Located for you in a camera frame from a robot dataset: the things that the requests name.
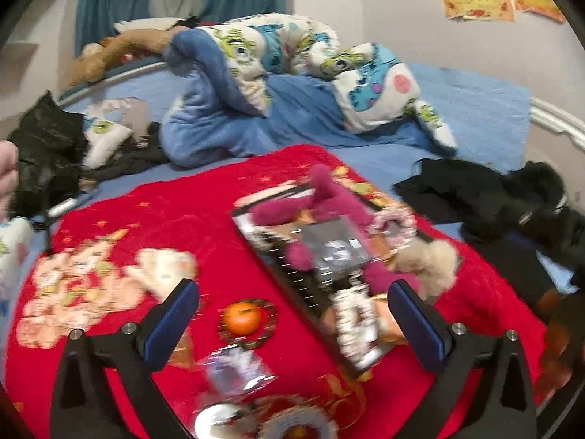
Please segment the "beige fluffy plush toy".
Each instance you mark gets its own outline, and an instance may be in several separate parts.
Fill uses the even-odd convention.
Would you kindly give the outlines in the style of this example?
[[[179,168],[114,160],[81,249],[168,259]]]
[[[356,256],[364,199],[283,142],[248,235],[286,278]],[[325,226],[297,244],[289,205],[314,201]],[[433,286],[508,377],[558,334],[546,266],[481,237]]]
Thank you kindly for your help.
[[[414,274],[419,281],[419,297],[433,303],[453,288],[460,260],[446,240],[425,242],[415,238],[397,251],[390,265],[396,273]]]

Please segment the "white rabbit plush toy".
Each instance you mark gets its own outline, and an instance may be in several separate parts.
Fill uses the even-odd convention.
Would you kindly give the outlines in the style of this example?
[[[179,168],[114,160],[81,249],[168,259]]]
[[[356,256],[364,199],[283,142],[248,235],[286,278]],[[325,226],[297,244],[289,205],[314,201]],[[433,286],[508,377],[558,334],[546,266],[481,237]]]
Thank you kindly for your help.
[[[135,264],[122,267],[122,273],[138,281],[157,302],[163,302],[184,278],[194,281],[197,275],[195,256],[174,249],[139,250]]]

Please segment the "white lace scrunchie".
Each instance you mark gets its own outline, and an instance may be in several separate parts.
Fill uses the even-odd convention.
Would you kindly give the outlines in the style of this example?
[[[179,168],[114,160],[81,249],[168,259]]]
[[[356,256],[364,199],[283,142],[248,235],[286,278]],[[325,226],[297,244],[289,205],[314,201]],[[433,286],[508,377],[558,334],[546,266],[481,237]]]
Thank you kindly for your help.
[[[364,369],[379,355],[378,320],[366,284],[335,292],[331,298],[340,353],[356,369]]]

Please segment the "black card plastic packet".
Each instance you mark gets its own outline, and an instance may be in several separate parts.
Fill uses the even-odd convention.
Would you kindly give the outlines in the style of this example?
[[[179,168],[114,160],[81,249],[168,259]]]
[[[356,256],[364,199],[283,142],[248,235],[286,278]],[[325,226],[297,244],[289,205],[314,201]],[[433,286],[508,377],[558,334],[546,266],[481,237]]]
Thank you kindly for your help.
[[[372,260],[346,216],[303,225],[301,241],[312,255],[316,279],[323,285],[360,271]]]

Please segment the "magenta plush toy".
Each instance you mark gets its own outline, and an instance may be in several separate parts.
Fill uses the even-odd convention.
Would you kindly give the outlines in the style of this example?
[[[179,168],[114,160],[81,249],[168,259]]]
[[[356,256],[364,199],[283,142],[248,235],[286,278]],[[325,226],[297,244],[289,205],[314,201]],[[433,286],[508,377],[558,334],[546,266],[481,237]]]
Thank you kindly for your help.
[[[372,222],[374,212],[368,211],[356,194],[338,183],[325,165],[315,165],[310,169],[309,184],[313,189],[312,194],[271,199],[255,205],[250,211],[254,225],[276,231],[277,227],[292,223],[301,230],[306,224],[346,216],[358,231],[359,239],[372,258],[359,271],[369,285],[370,292],[385,293],[397,279],[403,279],[418,292],[419,281],[415,275],[393,274],[389,270],[390,260],[397,251],[392,250],[381,235],[368,234],[367,227]],[[313,270],[312,255],[302,243],[301,233],[291,237],[289,242],[286,248],[287,260],[299,271],[312,273],[318,281]],[[330,288],[333,284],[321,285]]]

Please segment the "clear plastic packet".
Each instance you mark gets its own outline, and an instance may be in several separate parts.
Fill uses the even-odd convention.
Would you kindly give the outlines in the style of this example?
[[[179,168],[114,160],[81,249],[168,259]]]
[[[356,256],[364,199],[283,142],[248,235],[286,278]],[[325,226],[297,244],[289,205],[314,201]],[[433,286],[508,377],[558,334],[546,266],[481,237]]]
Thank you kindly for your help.
[[[212,390],[222,397],[246,397],[276,379],[254,351],[239,346],[218,349],[199,360],[197,366]]]

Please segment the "orange tangerine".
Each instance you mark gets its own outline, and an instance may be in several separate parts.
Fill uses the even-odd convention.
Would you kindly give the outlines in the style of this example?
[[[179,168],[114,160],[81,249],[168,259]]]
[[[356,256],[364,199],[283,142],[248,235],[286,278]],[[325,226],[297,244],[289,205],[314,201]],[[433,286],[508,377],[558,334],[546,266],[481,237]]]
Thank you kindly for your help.
[[[235,336],[254,334],[261,326],[263,314],[252,301],[238,301],[226,307],[222,321],[227,331]]]

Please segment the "white scream pillow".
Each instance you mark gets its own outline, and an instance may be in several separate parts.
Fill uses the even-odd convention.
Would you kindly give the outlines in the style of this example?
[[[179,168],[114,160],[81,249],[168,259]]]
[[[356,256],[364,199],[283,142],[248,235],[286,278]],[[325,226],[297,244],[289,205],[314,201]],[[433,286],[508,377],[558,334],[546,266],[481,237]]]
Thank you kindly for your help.
[[[0,228],[1,300],[8,301],[22,273],[22,265],[29,253],[34,229],[27,218],[15,217]]]

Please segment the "black clothing pile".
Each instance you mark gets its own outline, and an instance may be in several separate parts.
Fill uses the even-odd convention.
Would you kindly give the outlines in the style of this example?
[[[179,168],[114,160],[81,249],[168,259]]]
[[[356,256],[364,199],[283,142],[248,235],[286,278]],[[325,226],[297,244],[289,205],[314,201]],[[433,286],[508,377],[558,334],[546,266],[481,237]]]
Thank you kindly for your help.
[[[537,316],[548,319],[563,298],[540,255],[573,272],[584,286],[584,215],[566,202],[561,176],[545,162],[501,173],[455,159],[419,162],[394,186],[434,224],[458,223],[463,240],[504,278]]]

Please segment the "black cardboard tray box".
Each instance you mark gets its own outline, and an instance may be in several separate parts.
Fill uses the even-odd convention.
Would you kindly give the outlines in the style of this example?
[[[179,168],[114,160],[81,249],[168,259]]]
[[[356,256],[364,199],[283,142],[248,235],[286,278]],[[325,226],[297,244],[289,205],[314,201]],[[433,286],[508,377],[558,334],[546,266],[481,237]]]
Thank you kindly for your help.
[[[374,298],[395,281],[390,261],[418,238],[411,210],[376,205],[330,176],[245,201],[232,220],[354,376],[399,341]]]

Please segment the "black hair claw clip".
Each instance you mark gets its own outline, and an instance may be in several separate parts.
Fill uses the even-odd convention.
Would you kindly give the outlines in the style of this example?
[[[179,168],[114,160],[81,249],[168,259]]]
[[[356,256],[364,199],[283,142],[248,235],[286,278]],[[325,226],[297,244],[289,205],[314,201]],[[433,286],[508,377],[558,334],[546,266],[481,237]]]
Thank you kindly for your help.
[[[273,267],[276,276],[294,294],[292,297],[303,305],[316,317],[320,317],[330,306],[330,301],[324,291],[317,286],[312,273],[299,271],[286,258],[286,248],[290,244],[275,234],[264,232],[260,234],[264,242],[263,252],[267,263]]]

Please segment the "black puffer jacket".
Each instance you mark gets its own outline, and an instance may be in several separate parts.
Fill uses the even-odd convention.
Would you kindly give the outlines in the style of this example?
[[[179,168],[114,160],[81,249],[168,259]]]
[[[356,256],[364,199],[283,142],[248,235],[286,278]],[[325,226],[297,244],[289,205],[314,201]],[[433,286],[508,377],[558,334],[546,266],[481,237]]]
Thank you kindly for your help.
[[[78,194],[88,146],[83,127],[83,116],[61,110],[50,91],[22,116],[8,137],[19,151],[12,215],[32,218]]]

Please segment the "small monster print pillow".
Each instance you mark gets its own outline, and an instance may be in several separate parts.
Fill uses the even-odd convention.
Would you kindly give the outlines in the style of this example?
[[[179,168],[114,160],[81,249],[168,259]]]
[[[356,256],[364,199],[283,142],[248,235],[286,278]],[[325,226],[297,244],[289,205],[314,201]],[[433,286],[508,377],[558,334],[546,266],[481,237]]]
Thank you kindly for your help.
[[[83,166],[85,169],[99,169],[131,138],[133,131],[107,119],[85,117],[84,135],[88,146]]]

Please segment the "brown teddy bear plush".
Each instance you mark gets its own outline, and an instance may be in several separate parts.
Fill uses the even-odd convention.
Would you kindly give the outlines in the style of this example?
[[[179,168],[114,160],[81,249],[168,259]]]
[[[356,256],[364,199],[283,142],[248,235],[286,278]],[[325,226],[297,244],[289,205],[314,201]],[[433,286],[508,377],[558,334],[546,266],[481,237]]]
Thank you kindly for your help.
[[[72,63],[65,87],[101,81],[108,70],[121,67],[136,57],[161,56],[173,36],[187,29],[181,25],[168,30],[136,29],[105,38],[100,43],[90,43]]]

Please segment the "blue monster print blanket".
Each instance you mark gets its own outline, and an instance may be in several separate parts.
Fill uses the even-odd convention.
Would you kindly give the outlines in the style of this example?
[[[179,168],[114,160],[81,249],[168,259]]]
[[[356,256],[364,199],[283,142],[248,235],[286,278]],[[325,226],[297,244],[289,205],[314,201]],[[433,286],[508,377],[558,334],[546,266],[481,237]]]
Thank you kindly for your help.
[[[167,66],[186,80],[160,128],[184,168],[298,144],[415,146],[457,142],[408,66],[379,43],[346,48],[310,17],[270,13],[177,32]]]

